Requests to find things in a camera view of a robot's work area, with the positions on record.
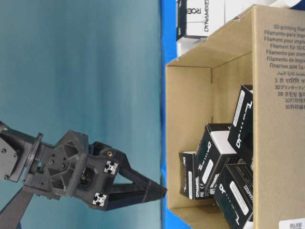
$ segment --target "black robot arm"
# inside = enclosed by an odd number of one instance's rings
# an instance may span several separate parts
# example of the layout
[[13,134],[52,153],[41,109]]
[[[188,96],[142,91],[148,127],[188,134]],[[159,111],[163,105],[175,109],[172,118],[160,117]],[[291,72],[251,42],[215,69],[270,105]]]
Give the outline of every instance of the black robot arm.
[[[16,229],[33,194],[78,198],[104,211],[166,194],[164,187],[133,170],[126,154],[99,142],[89,145],[85,134],[69,131],[55,146],[42,142],[42,136],[34,138],[0,122],[0,179],[18,182],[26,169],[23,188],[0,212],[0,228]],[[118,173],[131,183],[114,184]]]

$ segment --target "white label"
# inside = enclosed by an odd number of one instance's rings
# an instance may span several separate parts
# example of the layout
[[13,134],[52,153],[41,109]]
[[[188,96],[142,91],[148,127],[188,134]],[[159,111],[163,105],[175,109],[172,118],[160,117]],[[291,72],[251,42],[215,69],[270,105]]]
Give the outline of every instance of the white label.
[[232,181],[230,183],[230,189],[233,192],[233,195],[234,195],[235,199],[237,200],[237,203],[239,204],[243,214],[247,215],[248,212],[249,212],[249,208],[246,205],[246,202],[244,201],[244,198],[242,197],[242,194],[238,190],[238,188],[237,188],[236,184],[234,183],[234,181]]
[[204,184],[206,183],[206,181],[208,180],[208,178],[210,176],[210,173],[211,173],[211,170],[213,168],[213,165],[214,165],[213,161],[209,160],[209,163],[208,163],[208,165],[207,165],[207,167],[205,169],[205,172],[203,174],[203,177],[202,177],[202,181],[203,181]]
[[236,111],[235,111],[234,120],[233,120],[233,125],[235,127],[237,125],[238,118],[239,118],[239,115],[240,115],[240,110],[242,109],[242,105],[243,105],[243,102],[244,102],[244,95],[245,95],[244,91],[241,90],[240,95],[239,95],[239,99],[238,99],[238,103],[237,103],[237,108],[236,108]]
[[189,198],[193,199],[193,175],[191,171],[189,171]]
[[279,229],[305,229],[305,218],[280,221]]

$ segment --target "black box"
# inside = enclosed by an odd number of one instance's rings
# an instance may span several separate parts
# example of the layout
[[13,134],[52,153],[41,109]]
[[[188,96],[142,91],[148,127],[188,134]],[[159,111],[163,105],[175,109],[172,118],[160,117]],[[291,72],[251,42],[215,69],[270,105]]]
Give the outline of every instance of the black box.
[[230,124],[207,124],[197,149],[198,173],[203,189],[214,194],[226,164],[238,163],[239,156],[228,142]]
[[253,87],[242,85],[228,141],[253,169]]
[[189,199],[211,199],[210,192],[204,191],[198,175],[196,152],[180,153],[180,193]]
[[214,199],[232,229],[253,228],[253,172],[247,164],[226,165]]

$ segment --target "black and white box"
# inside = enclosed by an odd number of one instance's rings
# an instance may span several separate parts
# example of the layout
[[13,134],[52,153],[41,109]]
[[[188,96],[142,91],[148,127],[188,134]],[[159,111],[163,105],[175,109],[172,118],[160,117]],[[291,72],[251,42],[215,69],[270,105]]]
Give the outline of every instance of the black and white box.
[[253,169],[253,87],[242,85],[228,141]]
[[253,172],[247,164],[224,167],[214,199],[230,228],[253,229]]
[[239,157],[228,142],[230,124],[207,124],[197,149],[198,172],[203,188],[214,194],[220,173],[226,164]]
[[189,199],[210,199],[213,196],[210,192],[203,189],[202,182],[198,175],[198,161],[196,160],[196,152],[183,152],[180,157],[180,177],[181,188],[180,193]]
[[207,37],[224,25],[224,0],[178,0],[176,40]]

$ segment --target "teal backdrop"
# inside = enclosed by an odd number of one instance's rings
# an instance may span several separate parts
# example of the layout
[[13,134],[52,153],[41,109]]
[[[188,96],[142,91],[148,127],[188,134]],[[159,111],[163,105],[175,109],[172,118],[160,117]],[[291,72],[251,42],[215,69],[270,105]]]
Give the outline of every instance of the teal backdrop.
[[[69,129],[160,182],[158,0],[0,0],[0,120],[55,144]],[[0,181],[0,208],[21,184]],[[24,229],[158,229],[160,202],[109,212],[34,197]]]

